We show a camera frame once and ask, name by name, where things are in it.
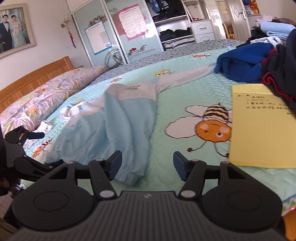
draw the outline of black suit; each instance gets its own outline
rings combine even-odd
[[[5,44],[2,44],[4,51],[12,49],[12,36],[10,33],[10,28],[8,28],[8,31],[7,31],[4,26],[4,23],[0,24],[0,44],[2,42],[5,43]]]

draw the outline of bride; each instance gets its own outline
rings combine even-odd
[[[9,27],[13,38],[13,48],[26,45],[27,41],[22,35],[23,29],[21,22],[17,20],[14,14],[10,16],[10,19]]]

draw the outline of blue bordered poster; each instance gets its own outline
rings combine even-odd
[[[86,28],[85,31],[95,55],[112,48],[102,21]]]

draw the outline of folded light blue towel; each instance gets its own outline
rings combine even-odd
[[[289,34],[283,34],[283,33],[278,33],[278,32],[271,32],[271,31],[268,31],[266,34],[268,37],[276,36],[280,40],[283,40],[283,41],[287,41],[287,37],[289,36]]]
[[[283,34],[290,34],[295,27],[291,24],[285,24],[285,23],[273,23],[273,22],[262,22],[260,26],[261,30],[264,33],[267,32],[277,32],[277,33],[283,33]]]

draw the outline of dark blue clothing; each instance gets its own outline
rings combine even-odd
[[[270,43],[254,43],[221,54],[217,60],[215,73],[236,82],[261,83],[261,62],[268,57],[274,47]]]

